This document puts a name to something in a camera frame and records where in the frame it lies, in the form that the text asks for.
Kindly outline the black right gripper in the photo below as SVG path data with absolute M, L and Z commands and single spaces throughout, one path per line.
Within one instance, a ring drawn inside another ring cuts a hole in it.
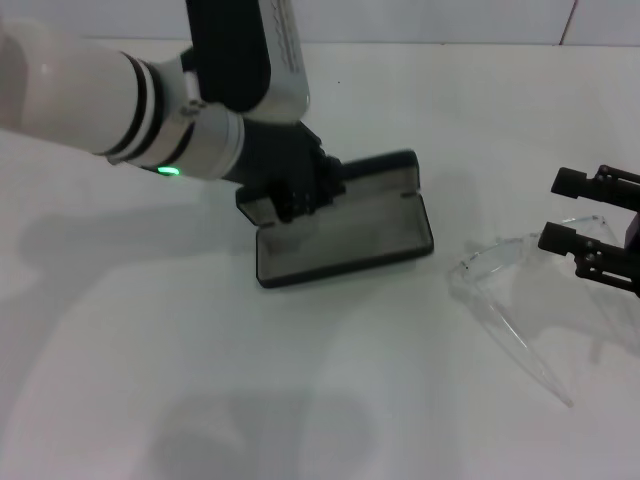
M 593 178 L 562 167 L 551 192 L 572 199 L 586 198 L 632 212 L 639 212 L 639 175 L 601 165 Z M 625 248 L 640 248 L 640 214 L 625 233 Z M 538 248 L 562 257 L 572 255 L 578 278 L 607 285 L 639 296 L 639 254 L 577 233 L 575 229 L 548 222 Z

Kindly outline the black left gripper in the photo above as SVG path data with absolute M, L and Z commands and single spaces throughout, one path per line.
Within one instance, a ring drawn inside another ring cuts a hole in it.
M 272 203 L 285 224 L 313 215 L 317 206 L 345 193 L 342 163 L 321 148 L 321 140 L 303 123 L 270 124 L 245 119 L 243 144 L 224 180 L 272 190 Z

